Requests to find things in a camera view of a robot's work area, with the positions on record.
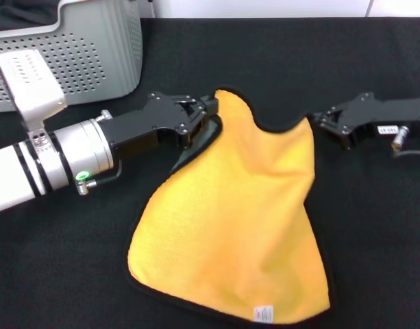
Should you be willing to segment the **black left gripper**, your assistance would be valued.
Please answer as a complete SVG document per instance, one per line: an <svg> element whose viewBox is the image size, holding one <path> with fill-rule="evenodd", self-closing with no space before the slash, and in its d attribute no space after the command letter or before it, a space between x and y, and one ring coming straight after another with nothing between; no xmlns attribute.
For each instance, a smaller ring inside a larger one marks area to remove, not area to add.
<svg viewBox="0 0 420 329"><path fill-rule="evenodd" d="M102 121L99 127L113 156L129 160L161 144L191 147L218 111L214 95L192 98L156 92L141 109Z"/></svg>

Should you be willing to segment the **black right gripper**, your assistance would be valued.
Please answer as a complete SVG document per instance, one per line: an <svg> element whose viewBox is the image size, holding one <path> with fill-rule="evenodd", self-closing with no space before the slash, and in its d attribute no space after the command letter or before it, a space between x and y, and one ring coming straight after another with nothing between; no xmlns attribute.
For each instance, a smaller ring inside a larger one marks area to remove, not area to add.
<svg viewBox="0 0 420 329"><path fill-rule="evenodd" d="M379 100L373 93L314 111L310 120L345 151L368 138L389 138L401 151L409 138L420 139L420 98Z"/></svg>

